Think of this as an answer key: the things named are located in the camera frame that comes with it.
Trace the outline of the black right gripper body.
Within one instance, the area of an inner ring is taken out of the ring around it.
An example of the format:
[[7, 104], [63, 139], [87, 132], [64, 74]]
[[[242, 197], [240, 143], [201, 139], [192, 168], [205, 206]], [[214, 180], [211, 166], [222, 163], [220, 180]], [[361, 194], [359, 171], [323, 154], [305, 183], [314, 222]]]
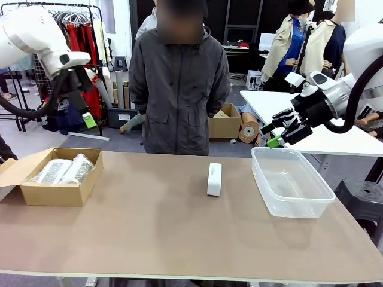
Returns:
[[304, 121], [329, 121], [333, 118], [332, 110], [324, 95], [296, 96], [291, 100], [294, 110]]

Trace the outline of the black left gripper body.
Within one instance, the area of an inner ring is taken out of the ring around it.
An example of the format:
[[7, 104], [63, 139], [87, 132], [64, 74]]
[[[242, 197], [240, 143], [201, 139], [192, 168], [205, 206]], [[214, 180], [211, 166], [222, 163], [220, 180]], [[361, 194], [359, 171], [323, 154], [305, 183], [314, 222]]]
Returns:
[[59, 97], [69, 97], [73, 92], [90, 93], [93, 90], [93, 71], [87, 68], [69, 68], [60, 71], [63, 78]]

